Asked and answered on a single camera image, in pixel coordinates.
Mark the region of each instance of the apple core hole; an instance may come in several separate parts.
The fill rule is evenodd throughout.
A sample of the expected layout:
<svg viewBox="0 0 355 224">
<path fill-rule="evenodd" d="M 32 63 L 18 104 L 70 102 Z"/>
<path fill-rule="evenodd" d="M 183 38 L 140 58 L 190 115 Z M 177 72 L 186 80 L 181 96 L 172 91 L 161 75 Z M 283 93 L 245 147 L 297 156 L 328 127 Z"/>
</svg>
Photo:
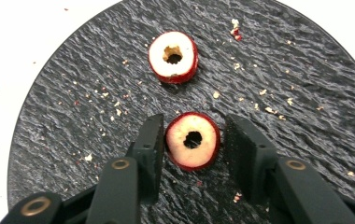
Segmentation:
<svg viewBox="0 0 355 224">
<path fill-rule="evenodd" d="M 201 145 L 202 136 L 198 132 L 189 132 L 184 140 L 183 144 L 189 149 L 197 148 Z"/>
<path fill-rule="evenodd" d="M 163 60 L 167 63 L 177 64 L 181 61 L 182 58 L 183 55 L 178 45 L 167 46 L 163 51 Z"/>
</svg>

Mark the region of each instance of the apple slice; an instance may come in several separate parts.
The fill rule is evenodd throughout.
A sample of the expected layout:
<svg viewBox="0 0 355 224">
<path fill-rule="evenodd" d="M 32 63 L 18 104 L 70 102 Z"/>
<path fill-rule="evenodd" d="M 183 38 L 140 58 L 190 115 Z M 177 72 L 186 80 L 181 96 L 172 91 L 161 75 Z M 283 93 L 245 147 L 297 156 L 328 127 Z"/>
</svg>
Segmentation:
<svg viewBox="0 0 355 224">
<path fill-rule="evenodd" d="M 165 131 L 170 160 L 185 171 L 210 165 L 220 146 L 220 131 L 205 114 L 187 112 L 174 119 Z"/>
<path fill-rule="evenodd" d="M 172 31 L 158 36 L 149 48 L 149 63 L 159 80 L 178 84 L 197 70 L 198 51 L 187 35 Z"/>
</svg>

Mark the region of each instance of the white background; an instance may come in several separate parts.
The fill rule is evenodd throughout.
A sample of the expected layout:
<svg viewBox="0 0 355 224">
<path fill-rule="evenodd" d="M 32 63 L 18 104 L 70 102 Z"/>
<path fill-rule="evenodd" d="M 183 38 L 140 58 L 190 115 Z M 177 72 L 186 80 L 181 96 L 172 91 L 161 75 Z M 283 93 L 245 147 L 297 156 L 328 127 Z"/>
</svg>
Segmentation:
<svg viewBox="0 0 355 224">
<path fill-rule="evenodd" d="M 81 24 L 115 2 L 0 0 L 0 220 L 7 213 L 9 147 L 26 94 L 51 54 Z M 280 2 L 320 25 L 355 59 L 354 0 Z"/>
</svg>

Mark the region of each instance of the red apple skin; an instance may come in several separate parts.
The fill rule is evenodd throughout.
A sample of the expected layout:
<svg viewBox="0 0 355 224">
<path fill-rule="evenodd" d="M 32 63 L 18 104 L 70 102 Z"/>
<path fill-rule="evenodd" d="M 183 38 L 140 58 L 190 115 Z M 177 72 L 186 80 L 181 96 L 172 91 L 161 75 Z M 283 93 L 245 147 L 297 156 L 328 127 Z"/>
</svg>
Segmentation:
<svg viewBox="0 0 355 224">
<path fill-rule="evenodd" d="M 194 59 L 193 59 L 193 63 L 192 63 L 192 68 L 187 73 L 179 75 L 179 76 L 172 76 L 172 77 L 161 76 L 158 73 L 156 73 L 156 71 L 154 70 L 153 64 L 151 63 L 151 60 L 150 60 L 150 56 L 148 56 L 151 70 L 154 72 L 156 77 L 161 82 L 169 83 L 169 84 L 180 84 L 180 83 L 183 83 L 183 82 L 187 82 L 190 79 L 192 79 L 192 77 L 195 75 L 195 72 L 197 71 L 198 61 L 199 61 L 198 60 L 198 49 L 197 49 L 197 46 L 195 45 L 194 41 L 188 35 L 186 35 L 186 34 L 184 34 L 184 35 L 187 36 L 191 40 L 191 42 L 192 42 L 192 50 L 193 50 L 193 53 L 194 53 Z"/>
<path fill-rule="evenodd" d="M 216 134 L 216 144 L 215 144 L 215 148 L 213 150 L 213 154 L 211 156 L 211 158 L 209 159 L 209 161 L 203 165 L 200 165 L 200 166 L 195 166 L 195 167 L 191 167 L 191 166 L 186 166 L 186 165 L 183 165 L 179 162 L 177 162 L 173 155 L 171 154 L 171 151 L 169 150 L 169 146 L 168 146 L 168 142 L 166 140 L 166 136 L 168 135 L 169 133 L 169 130 L 171 129 L 171 127 L 173 127 L 177 122 L 179 122 L 182 118 L 186 117 L 186 116 L 189 116 L 189 115 L 195 115 L 195 116 L 198 116 L 198 117 L 201 117 L 203 119 L 206 119 L 206 121 L 209 122 L 209 124 L 213 127 L 213 129 L 215 130 L 215 134 Z M 181 114 L 180 116 L 178 116 L 177 118 L 175 118 L 174 120 L 172 120 L 172 122 L 168 125 L 168 127 L 166 128 L 166 131 L 165 131 L 165 138 L 164 138 L 164 141 L 165 141 L 165 147 L 166 147 L 166 151 L 168 152 L 168 156 L 169 156 L 169 159 L 176 165 L 178 166 L 180 169 L 182 170 L 185 170 L 185 171 L 188 171 L 188 172 L 192 172 L 192 171 L 198 171 L 198 170 L 201 170 L 201 169 L 204 169 L 206 167 L 208 167 L 209 165 L 211 165 L 213 163 L 213 161 L 216 159 L 216 156 L 218 155 L 218 152 L 219 152 L 219 148 L 220 148 L 220 130 L 218 128 L 218 126 L 216 125 L 215 122 L 213 122 L 213 120 L 208 117 L 207 115 L 205 114 L 201 114 L 201 113 L 198 113 L 198 112 L 186 112 L 186 113 L 183 113 Z"/>
</svg>

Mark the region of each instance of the black textured surface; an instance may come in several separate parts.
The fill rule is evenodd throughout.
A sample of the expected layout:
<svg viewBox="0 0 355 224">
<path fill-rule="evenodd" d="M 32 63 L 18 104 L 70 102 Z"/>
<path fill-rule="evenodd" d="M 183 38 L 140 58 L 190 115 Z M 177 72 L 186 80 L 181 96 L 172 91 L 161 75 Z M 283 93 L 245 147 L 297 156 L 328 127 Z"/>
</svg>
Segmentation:
<svg viewBox="0 0 355 224">
<path fill-rule="evenodd" d="M 230 41 L 232 18 L 241 22 L 240 42 Z M 199 50 L 196 75 L 180 86 L 160 85 L 145 47 L 170 30 L 190 35 Z M 355 199 L 355 176 L 347 175 L 355 173 L 355 62 L 330 36 L 274 1 L 131 0 L 80 27 L 38 75 L 11 144 L 9 206 L 34 192 L 66 199 L 92 186 L 108 159 L 125 154 L 147 116 L 164 113 L 166 125 L 177 110 L 207 113 L 221 133 L 226 114 L 249 118 L 280 155 L 309 161 Z M 92 161 L 82 159 L 90 154 Z M 223 148 L 213 166 L 195 173 L 165 157 L 160 200 L 142 206 L 142 222 L 267 223 L 265 207 L 233 202 L 238 191 Z"/>
</svg>

